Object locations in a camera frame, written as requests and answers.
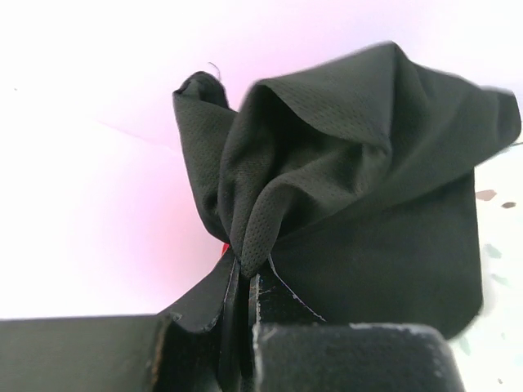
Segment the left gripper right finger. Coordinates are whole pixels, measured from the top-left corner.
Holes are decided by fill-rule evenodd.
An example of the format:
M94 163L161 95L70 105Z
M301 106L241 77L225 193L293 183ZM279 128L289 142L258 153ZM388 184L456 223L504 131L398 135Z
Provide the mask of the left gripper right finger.
M326 323L265 266L250 281L253 382L266 392L460 392L449 345L431 327Z

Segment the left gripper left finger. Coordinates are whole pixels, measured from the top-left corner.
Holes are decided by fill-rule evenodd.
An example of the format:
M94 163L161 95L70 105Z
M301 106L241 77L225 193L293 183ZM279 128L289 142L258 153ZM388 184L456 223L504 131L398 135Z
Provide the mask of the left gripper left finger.
M3 391L239 391L239 265L226 252L152 315L1 323Z

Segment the black t shirt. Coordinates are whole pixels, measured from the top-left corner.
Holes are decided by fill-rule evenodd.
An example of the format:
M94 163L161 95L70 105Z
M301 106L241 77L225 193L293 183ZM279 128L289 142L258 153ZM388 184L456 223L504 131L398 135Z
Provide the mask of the black t shirt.
M515 141L515 95L415 64L393 42L276 78L239 110L211 74L172 95L206 230L251 278L267 263L331 323L479 313L474 171Z

